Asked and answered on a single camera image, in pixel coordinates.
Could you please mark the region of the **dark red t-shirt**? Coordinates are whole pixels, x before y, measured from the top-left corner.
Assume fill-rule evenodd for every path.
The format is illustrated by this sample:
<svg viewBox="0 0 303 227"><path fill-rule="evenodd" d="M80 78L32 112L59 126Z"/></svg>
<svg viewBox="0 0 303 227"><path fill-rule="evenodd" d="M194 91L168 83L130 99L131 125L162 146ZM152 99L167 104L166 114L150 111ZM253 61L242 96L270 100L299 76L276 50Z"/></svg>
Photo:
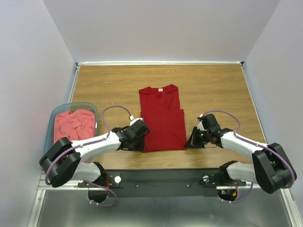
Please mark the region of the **dark red t-shirt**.
<svg viewBox="0 0 303 227"><path fill-rule="evenodd" d="M144 152L185 150L185 115L178 87L145 87L139 90L139 97L141 117L150 129L144 139Z"/></svg>

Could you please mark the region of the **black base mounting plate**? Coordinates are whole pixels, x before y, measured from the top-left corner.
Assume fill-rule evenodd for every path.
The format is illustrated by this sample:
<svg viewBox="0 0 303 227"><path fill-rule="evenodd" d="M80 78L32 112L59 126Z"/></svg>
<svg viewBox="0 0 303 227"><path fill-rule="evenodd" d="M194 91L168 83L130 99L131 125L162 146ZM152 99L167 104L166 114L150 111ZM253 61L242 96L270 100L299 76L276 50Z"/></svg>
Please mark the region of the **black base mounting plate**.
<svg viewBox="0 0 303 227"><path fill-rule="evenodd" d="M80 188L88 187L88 198L103 202L106 198L143 198L143 197L219 197L235 201L240 180L225 184L206 183L203 178L213 176L218 168L196 169L137 169L106 170L94 182L82 182Z"/></svg>

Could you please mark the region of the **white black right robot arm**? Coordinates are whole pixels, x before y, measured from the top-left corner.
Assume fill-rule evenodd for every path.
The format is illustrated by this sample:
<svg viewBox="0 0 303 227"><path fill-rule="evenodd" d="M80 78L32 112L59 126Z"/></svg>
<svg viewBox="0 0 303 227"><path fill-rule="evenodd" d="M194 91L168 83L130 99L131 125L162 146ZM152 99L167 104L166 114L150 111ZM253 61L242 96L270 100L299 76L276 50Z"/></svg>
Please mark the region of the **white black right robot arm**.
<svg viewBox="0 0 303 227"><path fill-rule="evenodd" d="M297 179L283 147L278 143L266 144L243 137L237 130L221 128L212 112L198 117L199 124L193 128L185 148L204 148L211 143L250 159L252 164L230 161L219 167L213 176L204 177L206 183L229 185L233 181L258 184L263 191L273 192L290 188Z"/></svg>

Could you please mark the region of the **pink t-shirt in bin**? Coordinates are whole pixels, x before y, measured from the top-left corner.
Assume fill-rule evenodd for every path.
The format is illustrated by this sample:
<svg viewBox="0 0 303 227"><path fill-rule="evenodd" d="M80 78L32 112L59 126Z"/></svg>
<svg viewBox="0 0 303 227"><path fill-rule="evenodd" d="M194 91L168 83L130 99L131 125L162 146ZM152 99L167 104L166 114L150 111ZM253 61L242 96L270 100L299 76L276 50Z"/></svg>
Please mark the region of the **pink t-shirt in bin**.
<svg viewBox="0 0 303 227"><path fill-rule="evenodd" d="M95 137L95 114L86 109L77 109L56 115L53 143L63 137L70 141Z"/></svg>

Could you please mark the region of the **clear blue plastic bin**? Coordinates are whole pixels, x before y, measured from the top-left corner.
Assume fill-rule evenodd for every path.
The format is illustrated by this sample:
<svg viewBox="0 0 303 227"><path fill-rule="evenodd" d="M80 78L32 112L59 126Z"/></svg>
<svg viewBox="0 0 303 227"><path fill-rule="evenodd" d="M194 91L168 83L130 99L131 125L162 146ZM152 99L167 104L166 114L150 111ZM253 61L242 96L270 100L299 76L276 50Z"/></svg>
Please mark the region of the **clear blue plastic bin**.
<svg viewBox="0 0 303 227"><path fill-rule="evenodd" d="M45 139L45 148L44 153L46 154L49 150L51 151L51 154L55 153L57 154L59 150L66 150L71 147L71 142L66 137L63 137L59 139L56 143L53 143L53 135L54 135L54 120L56 115L63 113L67 110L70 110L72 112L76 111L77 109L86 109L95 114L95 136L97 135L97 129L98 129L98 111L96 107L88 102L76 102L76 103L69 103L69 104L63 104L58 106L53 110L51 113L46 139Z"/></svg>

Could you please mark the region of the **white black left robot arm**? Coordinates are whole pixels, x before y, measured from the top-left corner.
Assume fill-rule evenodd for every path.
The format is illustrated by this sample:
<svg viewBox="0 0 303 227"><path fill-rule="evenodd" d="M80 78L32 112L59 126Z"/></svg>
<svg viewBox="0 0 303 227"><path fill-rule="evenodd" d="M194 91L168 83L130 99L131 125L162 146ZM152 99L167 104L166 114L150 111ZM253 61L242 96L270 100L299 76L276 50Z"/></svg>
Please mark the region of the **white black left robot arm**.
<svg viewBox="0 0 303 227"><path fill-rule="evenodd" d="M86 140L69 141L63 137L39 161L45 173L45 183L57 188L70 180L83 180L99 187L105 181L101 168L98 164L84 161L98 154L132 147L149 132L145 122L137 119L130 126L114 128L106 134Z"/></svg>

